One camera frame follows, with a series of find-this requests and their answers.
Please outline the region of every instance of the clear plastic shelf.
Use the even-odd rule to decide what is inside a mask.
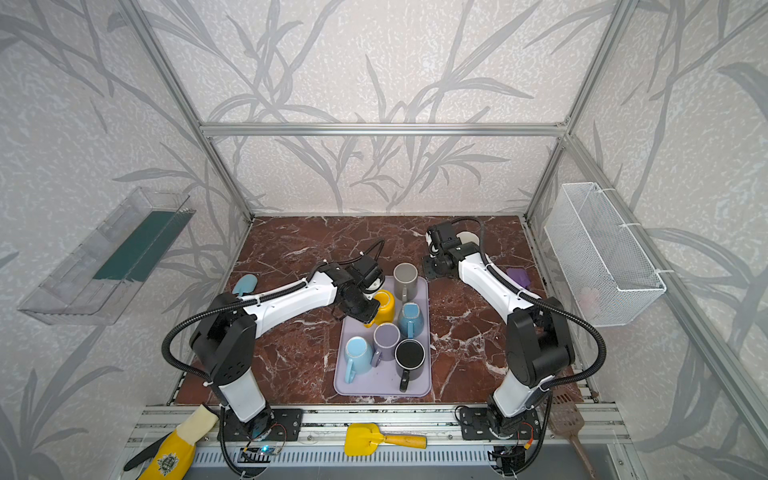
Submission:
[[[137,188],[18,309],[51,325],[114,324],[189,223],[188,199]]]

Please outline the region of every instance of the yellow mug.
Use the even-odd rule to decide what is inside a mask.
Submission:
[[[387,290],[379,290],[373,298],[377,299],[380,303],[379,312],[366,327],[370,328],[382,323],[391,323],[395,319],[395,296]]]

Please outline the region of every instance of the white wire basket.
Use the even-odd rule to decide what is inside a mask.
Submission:
[[[667,291],[597,184],[562,184],[544,229],[581,316],[592,325],[626,325]]]

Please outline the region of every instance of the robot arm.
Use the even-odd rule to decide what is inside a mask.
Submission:
[[[533,409],[545,395],[547,382],[574,361],[567,320],[521,296],[558,309],[561,304],[556,299],[541,300],[493,262],[484,262],[480,246],[474,242],[463,243],[451,222],[430,227],[427,243],[429,255],[423,260],[427,277],[458,276],[480,293],[507,324],[509,371],[488,400],[488,423],[497,436],[512,435],[525,410]],[[513,293],[500,279],[518,292]]]
[[[210,310],[223,311],[203,318],[190,338],[190,346],[207,374],[206,385],[222,405],[232,409],[249,438],[268,428],[271,420],[251,370],[255,339],[321,306],[338,306],[363,323],[372,322],[376,316],[379,301],[372,297],[383,283],[379,265],[367,255],[345,264],[349,265],[318,266],[307,278],[257,295],[238,299],[223,293],[210,306]]]

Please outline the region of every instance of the metal grate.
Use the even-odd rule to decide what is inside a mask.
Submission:
[[[545,231],[581,315],[626,325],[667,287],[595,183],[562,184]]]
[[[365,457],[348,457],[344,447],[339,446],[287,446],[279,455],[264,457],[258,460],[269,463],[263,466],[272,467],[343,467],[343,466],[413,466],[413,465],[490,465],[487,451],[491,446],[486,445],[437,445],[425,450],[408,449],[397,446],[380,446],[373,455]],[[236,452],[230,448],[234,460]],[[238,463],[240,466],[258,466]],[[221,450],[217,447],[200,447],[195,452],[192,467],[225,466]]]

